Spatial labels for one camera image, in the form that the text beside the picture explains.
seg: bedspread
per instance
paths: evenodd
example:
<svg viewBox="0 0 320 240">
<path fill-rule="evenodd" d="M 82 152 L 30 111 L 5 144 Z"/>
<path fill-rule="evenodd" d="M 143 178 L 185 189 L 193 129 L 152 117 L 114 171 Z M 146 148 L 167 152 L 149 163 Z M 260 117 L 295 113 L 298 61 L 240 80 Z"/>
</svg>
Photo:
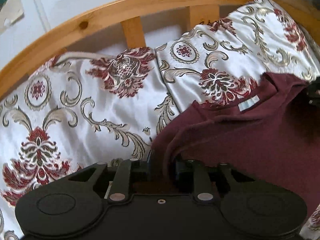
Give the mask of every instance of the bedspread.
<svg viewBox="0 0 320 240">
<path fill-rule="evenodd" d="M 280 6 L 255 0 L 155 49 L 52 58 L 0 102 L 0 238 L 22 236 L 14 207 L 27 192 L 98 161 L 146 160 L 194 100 L 228 104 L 265 71 L 312 81 L 319 51 Z M 301 235 L 320 237 L 320 208 Z"/>
</svg>

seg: white tag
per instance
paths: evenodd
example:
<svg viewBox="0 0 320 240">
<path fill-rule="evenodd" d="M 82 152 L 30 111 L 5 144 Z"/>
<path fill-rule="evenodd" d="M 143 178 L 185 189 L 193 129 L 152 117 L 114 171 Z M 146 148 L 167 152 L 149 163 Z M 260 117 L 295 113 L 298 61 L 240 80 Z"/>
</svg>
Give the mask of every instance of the white tag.
<svg viewBox="0 0 320 240">
<path fill-rule="evenodd" d="M 246 109 L 250 108 L 251 106 L 253 106 L 254 104 L 258 103 L 259 100 L 260 99 L 259 99 L 258 95 L 255 95 L 254 97 L 249 98 L 248 100 L 238 104 L 240 112 L 242 112 L 243 110 L 246 110 Z"/>
</svg>

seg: wooden headboard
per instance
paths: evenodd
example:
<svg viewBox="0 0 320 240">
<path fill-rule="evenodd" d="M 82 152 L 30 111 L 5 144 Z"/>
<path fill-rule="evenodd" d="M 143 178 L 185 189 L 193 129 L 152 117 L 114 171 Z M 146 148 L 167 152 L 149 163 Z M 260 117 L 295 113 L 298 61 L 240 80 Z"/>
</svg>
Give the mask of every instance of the wooden headboard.
<svg viewBox="0 0 320 240">
<path fill-rule="evenodd" d="M 140 16 L 159 11 L 187 7 L 188 28 L 200 22 L 219 19 L 220 5 L 242 5 L 251 0 L 118 0 L 105 4 L 57 26 L 34 41 L 0 71 L 0 99 L 11 92 L 21 81 L 31 75 L 53 55 L 65 47 L 96 33 L 110 25 L 121 22 L 129 48 L 145 46 Z M 304 25 L 320 44 L 320 21 L 283 1 L 275 0 L 295 21 Z"/>
</svg>

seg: red floral motif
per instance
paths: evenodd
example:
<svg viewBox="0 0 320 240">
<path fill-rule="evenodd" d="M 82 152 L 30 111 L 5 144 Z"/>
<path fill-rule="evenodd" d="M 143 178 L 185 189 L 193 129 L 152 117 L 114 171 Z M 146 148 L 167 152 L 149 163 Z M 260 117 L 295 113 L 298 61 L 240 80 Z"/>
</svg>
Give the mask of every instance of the red floral motif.
<svg viewBox="0 0 320 240">
<path fill-rule="evenodd" d="M 187 56 L 190 57 L 191 55 L 191 49 L 187 47 L 186 45 L 179 45 L 177 48 L 177 53 L 178 55 L 181 55 L 183 57 Z"/>
<path fill-rule="evenodd" d="M 150 48 L 127 49 L 113 59 L 91 60 L 95 68 L 86 73 L 101 78 L 104 81 L 103 88 L 119 98 L 134 97 L 139 88 L 143 88 L 142 81 L 151 70 L 148 63 L 154 58 Z"/>
<path fill-rule="evenodd" d="M 61 161 L 56 142 L 40 127 L 31 130 L 28 141 L 21 143 L 20 160 L 11 159 L 13 170 L 4 164 L 2 175 L 9 190 L 1 191 L 2 197 L 15 206 L 18 199 L 29 191 L 71 174 L 71 159 Z M 83 168 L 78 164 L 76 170 Z"/>
<path fill-rule="evenodd" d="M 216 32 L 221 27 L 236 36 L 236 29 L 232 26 L 232 20 L 227 17 L 221 18 L 213 23 L 209 23 L 208 25 L 212 27 L 210 28 L 210 31 Z"/>
<path fill-rule="evenodd" d="M 255 4 L 257 1 L 256 0 L 253 0 L 253 1 L 248 1 L 245 3 L 245 5 L 249 5 L 249 4 Z"/>
<path fill-rule="evenodd" d="M 320 229 L 320 205 L 317 207 L 316 211 L 313 212 L 309 218 L 311 228 Z"/>
<path fill-rule="evenodd" d="M 284 31 L 287 32 L 284 36 L 289 42 L 297 43 L 297 51 L 302 51 L 307 48 L 308 44 L 306 42 L 306 38 L 296 22 L 289 15 L 279 9 L 275 8 L 274 12 L 278 16 L 278 21 L 283 25 Z"/>
<path fill-rule="evenodd" d="M 41 81 L 37 81 L 36 83 L 33 83 L 30 93 L 32 94 L 32 98 L 36 98 L 38 100 L 39 97 L 43 96 L 43 93 L 45 92 L 45 85 Z"/>
<path fill-rule="evenodd" d="M 205 90 L 203 94 L 210 96 L 212 100 L 206 100 L 203 104 L 212 106 L 223 106 L 236 99 L 244 98 L 250 95 L 258 85 L 253 78 L 250 78 L 249 81 L 244 77 L 237 79 L 224 71 L 211 68 L 202 71 L 200 80 L 203 80 L 199 83 L 201 88 Z"/>
</svg>

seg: circular medallion motif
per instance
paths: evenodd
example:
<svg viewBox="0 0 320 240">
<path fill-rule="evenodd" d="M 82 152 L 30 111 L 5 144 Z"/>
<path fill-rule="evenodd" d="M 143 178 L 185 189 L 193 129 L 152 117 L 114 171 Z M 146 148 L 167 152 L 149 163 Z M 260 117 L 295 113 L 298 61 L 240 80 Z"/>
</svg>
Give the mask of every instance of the circular medallion motif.
<svg viewBox="0 0 320 240">
<path fill-rule="evenodd" d="M 171 56 L 180 63 L 193 64 L 198 61 L 197 49 L 187 41 L 176 41 L 170 48 Z"/>
<path fill-rule="evenodd" d="M 44 74 L 33 77 L 26 87 L 24 98 L 27 106 L 33 111 L 40 111 L 51 97 L 51 82 Z"/>
</svg>

